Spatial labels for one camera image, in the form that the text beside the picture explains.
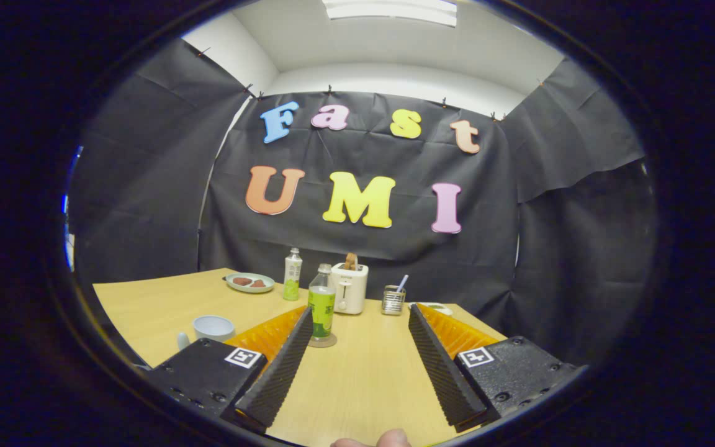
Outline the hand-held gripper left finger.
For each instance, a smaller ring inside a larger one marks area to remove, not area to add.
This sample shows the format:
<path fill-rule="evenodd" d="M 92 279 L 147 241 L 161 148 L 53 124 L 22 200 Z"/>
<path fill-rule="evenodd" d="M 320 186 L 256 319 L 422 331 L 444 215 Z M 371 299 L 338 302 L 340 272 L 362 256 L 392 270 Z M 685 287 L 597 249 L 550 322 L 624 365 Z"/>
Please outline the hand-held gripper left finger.
<path fill-rule="evenodd" d="M 301 306 L 226 342 L 199 338 L 146 376 L 196 413 L 264 433 L 289 393 L 312 332 L 312 308 Z"/>

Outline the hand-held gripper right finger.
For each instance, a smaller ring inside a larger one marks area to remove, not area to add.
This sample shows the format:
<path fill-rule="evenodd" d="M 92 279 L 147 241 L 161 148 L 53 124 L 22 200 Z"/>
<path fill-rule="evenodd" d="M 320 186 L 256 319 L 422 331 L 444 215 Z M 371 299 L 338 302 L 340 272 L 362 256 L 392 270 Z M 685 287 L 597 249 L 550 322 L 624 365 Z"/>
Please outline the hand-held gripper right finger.
<path fill-rule="evenodd" d="M 501 340 L 422 304 L 411 305 L 408 327 L 457 432 L 519 413 L 584 371 L 525 337 Z"/>

